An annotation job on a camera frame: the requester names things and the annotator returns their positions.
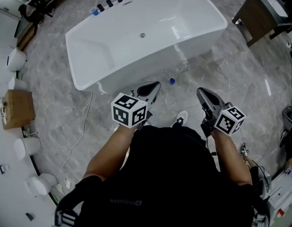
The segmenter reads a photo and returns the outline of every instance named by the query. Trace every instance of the white cable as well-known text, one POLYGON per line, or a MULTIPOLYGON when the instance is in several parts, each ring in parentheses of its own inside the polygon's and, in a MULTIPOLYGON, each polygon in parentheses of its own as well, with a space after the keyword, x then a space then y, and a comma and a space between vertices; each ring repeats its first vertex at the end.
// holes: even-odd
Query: white cable
POLYGON ((87 116, 88 116, 88 113, 89 113, 89 109, 90 109, 90 105, 91 105, 91 100, 92 100, 92 93, 91 93, 90 102, 89 102, 89 106, 88 106, 88 109, 87 109, 86 117, 85 117, 85 119, 84 119, 84 123, 83 123, 83 135, 80 137, 79 141, 76 142, 76 144, 75 144, 74 146, 71 147, 69 157, 68 157, 68 159, 65 161, 65 163, 62 165, 62 174, 63 174, 63 176, 64 176, 64 181, 66 181, 66 177, 65 177, 65 174, 64 174, 64 166, 65 166, 65 164, 67 163, 67 161, 70 160, 70 158, 71 158, 71 153, 72 153, 73 148, 76 147, 77 144, 80 142, 80 140, 84 137, 84 133, 85 133, 85 122, 86 122, 86 119, 87 119, 87 116))

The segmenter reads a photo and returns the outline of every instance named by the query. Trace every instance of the white bathtub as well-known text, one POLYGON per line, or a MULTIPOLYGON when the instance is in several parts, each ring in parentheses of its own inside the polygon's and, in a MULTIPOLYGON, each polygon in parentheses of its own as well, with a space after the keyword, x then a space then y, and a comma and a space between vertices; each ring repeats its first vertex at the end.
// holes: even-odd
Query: white bathtub
POLYGON ((208 52, 226 27, 209 0, 115 2, 66 34, 74 85, 113 93, 208 52))

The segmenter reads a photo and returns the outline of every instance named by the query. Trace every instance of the gray tile floor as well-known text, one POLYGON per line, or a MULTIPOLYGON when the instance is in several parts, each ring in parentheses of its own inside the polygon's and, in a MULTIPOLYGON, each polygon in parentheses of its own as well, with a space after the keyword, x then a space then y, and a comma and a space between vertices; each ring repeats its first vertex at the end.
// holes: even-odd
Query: gray tile floor
MULTIPOLYGON (((187 125, 203 136, 200 124, 204 113, 196 89, 209 88, 248 116, 241 131, 232 138, 237 147, 245 142, 251 157, 274 174, 284 163, 278 141, 283 127, 281 110, 292 97, 290 50, 286 47, 287 40, 292 42, 292 33, 274 40, 263 38, 249 49, 240 31, 230 22, 245 0, 211 1, 228 20, 228 28, 207 54, 189 60, 186 66, 178 65, 144 79, 162 83, 151 122, 158 127, 170 126, 176 114, 186 109, 190 115, 187 125), (170 77, 175 78, 174 85, 169 84, 170 77)), ((89 16, 94 3, 95 0, 66 0, 57 7, 54 17, 45 19, 42 30, 27 47, 28 62, 21 71, 33 93, 36 119, 31 128, 39 132, 42 143, 41 152, 35 156, 36 164, 41 172, 56 176, 65 192, 62 165, 71 146, 82 135, 90 100, 90 93, 78 91, 73 85, 65 33, 89 16)), ((117 126, 110 113, 114 97, 93 95, 85 136, 64 168, 71 188, 117 126)), ((210 138, 209 145, 213 150, 210 138)))

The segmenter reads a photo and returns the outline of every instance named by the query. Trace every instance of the cardboard box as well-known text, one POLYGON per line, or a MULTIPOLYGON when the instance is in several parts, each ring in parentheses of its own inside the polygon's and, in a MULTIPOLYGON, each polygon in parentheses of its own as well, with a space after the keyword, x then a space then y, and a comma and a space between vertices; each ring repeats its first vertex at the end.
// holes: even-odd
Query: cardboard box
POLYGON ((8 90, 3 98, 3 111, 6 115, 3 128, 20 128, 35 119, 32 93, 22 90, 8 90))

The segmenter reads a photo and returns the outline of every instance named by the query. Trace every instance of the forearm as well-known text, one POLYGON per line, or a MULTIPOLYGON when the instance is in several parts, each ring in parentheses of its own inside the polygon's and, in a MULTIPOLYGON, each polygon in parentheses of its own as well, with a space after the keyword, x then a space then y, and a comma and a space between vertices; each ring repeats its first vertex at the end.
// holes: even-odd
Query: forearm
POLYGON ((84 177, 98 175, 103 180, 121 168, 129 149, 135 128, 119 126, 107 143, 89 162, 84 177))
POLYGON ((214 130, 212 136, 222 170, 238 185, 252 184, 250 171, 236 150, 232 139, 218 130, 214 130))

